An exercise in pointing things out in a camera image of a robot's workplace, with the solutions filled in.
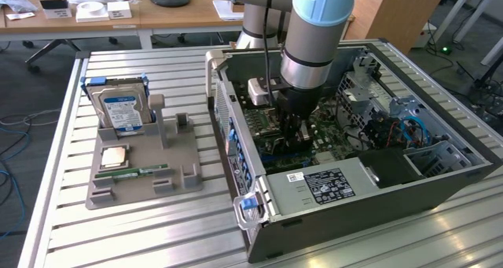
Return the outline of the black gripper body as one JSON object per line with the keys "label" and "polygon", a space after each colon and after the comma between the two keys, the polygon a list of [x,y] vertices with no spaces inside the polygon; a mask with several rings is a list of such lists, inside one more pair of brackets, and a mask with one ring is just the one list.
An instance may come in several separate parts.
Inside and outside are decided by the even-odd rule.
{"label": "black gripper body", "polygon": [[308,120],[318,106],[322,93],[320,87],[280,89],[276,98],[279,119],[286,120],[288,117],[298,117],[300,120]]}

